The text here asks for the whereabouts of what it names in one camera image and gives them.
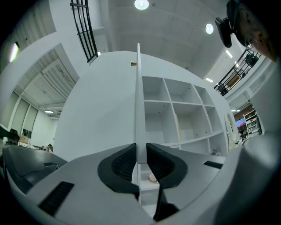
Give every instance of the recessed light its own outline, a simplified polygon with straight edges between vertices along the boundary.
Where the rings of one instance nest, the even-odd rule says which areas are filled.
[[[206,32],[207,32],[208,34],[211,34],[211,33],[213,33],[213,31],[214,31],[214,27],[212,26],[212,24],[208,23],[208,24],[206,25]]]
[[[12,49],[12,53],[11,53],[11,57],[10,57],[10,62],[13,61],[18,53],[18,46],[16,43],[13,44],[13,49]]]
[[[136,0],[135,7],[140,10],[147,9],[149,6],[149,2],[147,0]]]
[[[225,52],[229,55],[230,58],[233,57],[232,54],[228,50],[226,50]]]
[[[213,82],[213,80],[211,80],[211,79],[208,78],[208,77],[206,78],[206,80],[209,81],[209,82],[211,82],[211,83]]]

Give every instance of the white shelving unit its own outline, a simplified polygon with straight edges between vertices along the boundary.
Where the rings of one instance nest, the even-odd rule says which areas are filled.
[[[243,115],[246,121],[247,132],[248,134],[253,134],[259,131],[258,124],[256,123],[256,119],[258,117],[256,110],[252,110],[249,113]]]
[[[220,152],[228,154],[223,125],[206,89],[146,76],[143,86],[147,143],[210,154],[218,139]]]

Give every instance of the shelf compartment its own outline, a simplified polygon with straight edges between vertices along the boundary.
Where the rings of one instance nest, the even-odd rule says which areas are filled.
[[[253,118],[253,117],[255,117],[255,116],[257,116],[257,114],[255,114],[255,115],[253,115],[253,116],[247,118],[246,121],[249,120],[249,119],[251,119],[251,118]]]
[[[227,156],[228,150],[225,142],[224,133],[209,137],[209,142],[210,142],[210,153],[213,152],[213,149],[217,149],[219,150],[222,156]]]
[[[144,100],[170,101],[163,78],[143,76]]]
[[[249,115],[249,114],[251,114],[251,113],[253,113],[253,112],[255,112],[255,109],[254,110],[252,110],[252,111],[250,111],[249,113],[247,113],[246,115],[244,115],[244,116],[247,116],[247,115]]]
[[[181,150],[199,154],[210,154],[208,138],[181,145]]]
[[[145,129],[148,143],[178,142],[172,106],[167,102],[144,102]]]
[[[207,90],[204,89],[203,87],[198,87],[198,86],[195,86],[202,102],[204,105],[208,105],[208,106],[214,106],[214,103],[213,101],[211,100],[211,97],[210,95],[208,94]]]
[[[205,106],[205,109],[208,114],[213,132],[221,131],[223,128],[216,108],[211,106]]]
[[[203,106],[173,103],[173,107],[178,122],[181,142],[211,134]]]
[[[173,102],[200,104],[200,99],[190,83],[170,79],[165,79],[165,82]]]
[[[248,127],[248,129],[251,129],[251,128],[253,128],[253,127],[255,127],[257,124],[255,124],[255,125],[253,125],[253,126],[251,126],[251,127]]]

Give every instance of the balcony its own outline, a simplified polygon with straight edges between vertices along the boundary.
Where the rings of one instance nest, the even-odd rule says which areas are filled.
[[[214,87],[222,96],[234,88],[258,62],[261,54],[245,50],[223,79]]]

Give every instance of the staircase railing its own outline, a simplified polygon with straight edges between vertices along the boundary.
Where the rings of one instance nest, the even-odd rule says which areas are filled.
[[[226,95],[234,88],[258,62],[261,54],[246,49],[235,65],[223,77],[223,79],[214,87],[222,96]]]
[[[72,6],[79,40],[87,57],[87,62],[90,62],[93,58],[98,57],[98,51],[89,16],[88,0],[85,0],[85,3],[83,3],[83,0],[76,0],[76,3],[71,0],[70,6]]]

